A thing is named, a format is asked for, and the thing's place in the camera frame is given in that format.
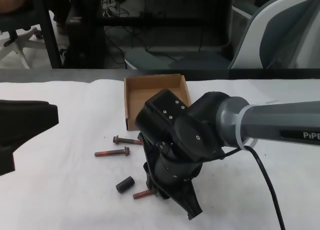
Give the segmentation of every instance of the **bolt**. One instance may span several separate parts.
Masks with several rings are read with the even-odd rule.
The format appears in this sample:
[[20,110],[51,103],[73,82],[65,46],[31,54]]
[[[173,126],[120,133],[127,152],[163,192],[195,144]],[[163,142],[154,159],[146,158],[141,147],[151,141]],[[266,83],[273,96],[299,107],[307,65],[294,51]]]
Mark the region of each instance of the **bolt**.
[[133,145],[142,145],[142,141],[139,140],[133,140],[133,139],[126,139],[126,138],[119,138],[118,136],[113,137],[113,142],[115,144],[119,143],[126,143],[126,144],[133,144]]
[[149,196],[149,195],[154,195],[156,194],[156,190],[155,189],[152,189],[152,190],[147,190],[147,191],[142,191],[142,192],[139,192],[139,193],[136,193],[133,195],[133,198],[134,199],[139,199],[139,198],[142,198],[142,197],[145,197],[145,196]]
[[96,152],[96,153],[94,153],[94,156],[96,156],[96,157],[99,157],[99,156],[114,156],[114,155],[122,155],[122,154],[125,155],[125,156],[130,155],[130,149],[125,146],[124,149],[121,149],[121,150]]

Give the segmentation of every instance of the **red bolt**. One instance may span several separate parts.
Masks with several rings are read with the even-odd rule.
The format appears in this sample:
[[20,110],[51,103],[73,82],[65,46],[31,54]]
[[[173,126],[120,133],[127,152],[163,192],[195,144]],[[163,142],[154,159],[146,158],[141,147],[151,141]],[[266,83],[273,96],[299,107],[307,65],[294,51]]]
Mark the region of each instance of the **red bolt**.
[[118,136],[114,136],[114,137],[113,137],[113,142],[114,142],[115,144],[117,144],[117,145],[118,145],[119,143],[142,145],[142,142],[139,141],[139,140],[119,138]]
[[139,198],[142,198],[142,197],[145,197],[145,196],[149,196],[149,195],[154,195],[156,194],[156,190],[155,189],[152,189],[152,190],[147,190],[147,191],[142,191],[142,192],[139,192],[139,193],[136,193],[133,195],[133,198],[134,199],[139,199]]
[[130,154],[130,149],[128,147],[124,147],[124,149],[121,150],[114,150],[114,151],[101,151],[101,152],[96,152],[94,156],[99,157],[99,156],[114,156],[114,155],[125,155],[128,156]]

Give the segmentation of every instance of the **office chair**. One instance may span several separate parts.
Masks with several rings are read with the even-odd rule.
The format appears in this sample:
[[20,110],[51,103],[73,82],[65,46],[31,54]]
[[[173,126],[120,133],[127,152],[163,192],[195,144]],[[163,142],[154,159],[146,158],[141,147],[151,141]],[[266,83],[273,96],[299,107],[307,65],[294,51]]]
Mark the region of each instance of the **office chair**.
[[0,61],[10,52],[14,51],[18,54],[23,66],[30,69],[23,48],[46,49],[45,43],[30,40],[33,35],[38,39],[42,39],[42,33],[34,27],[29,32],[18,36],[16,30],[28,30],[30,26],[37,25],[38,23],[35,10],[0,15],[0,33],[9,33],[9,38],[0,40]]
[[[130,50],[125,61],[146,74],[181,73],[190,70],[265,69],[283,67],[319,5],[320,0],[271,0],[262,7],[244,11],[233,6],[232,14],[244,16],[245,27],[232,56],[223,52],[191,53],[170,65],[143,50]],[[292,51],[290,56],[283,51]]]

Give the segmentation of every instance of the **table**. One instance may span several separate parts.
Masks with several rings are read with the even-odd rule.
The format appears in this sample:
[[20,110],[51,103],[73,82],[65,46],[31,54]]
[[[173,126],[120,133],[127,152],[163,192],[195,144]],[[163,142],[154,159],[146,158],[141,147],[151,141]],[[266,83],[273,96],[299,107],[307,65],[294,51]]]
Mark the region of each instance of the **table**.
[[[193,102],[204,92],[223,91],[256,104],[320,100],[319,83],[187,85]],[[133,200],[132,194],[146,189],[142,147],[130,146],[128,157],[94,157],[96,151],[117,149],[114,135],[138,135],[126,131],[123,95],[124,83],[113,80],[0,84],[0,99],[58,105],[60,122],[17,150],[16,171],[0,177],[0,229],[279,229],[265,180],[248,152],[203,165],[193,180],[203,213],[191,221],[171,199]],[[262,140],[255,149],[273,182],[287,229],[318,229],[320,149]],[[135,186],[119,194],[115,185],[129,175]]]

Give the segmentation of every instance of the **cardboard box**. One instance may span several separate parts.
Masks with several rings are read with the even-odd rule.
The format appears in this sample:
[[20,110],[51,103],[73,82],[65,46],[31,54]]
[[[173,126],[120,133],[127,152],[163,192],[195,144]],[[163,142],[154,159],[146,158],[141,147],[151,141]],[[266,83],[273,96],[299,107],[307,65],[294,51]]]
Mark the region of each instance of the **cardboard box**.
[[138,76],[124,79],[125,123],[128,131],[136,131],[135,120],[145,102],[162,89],[171,90],[187,106],[191,100],[185,77],[180,74]]

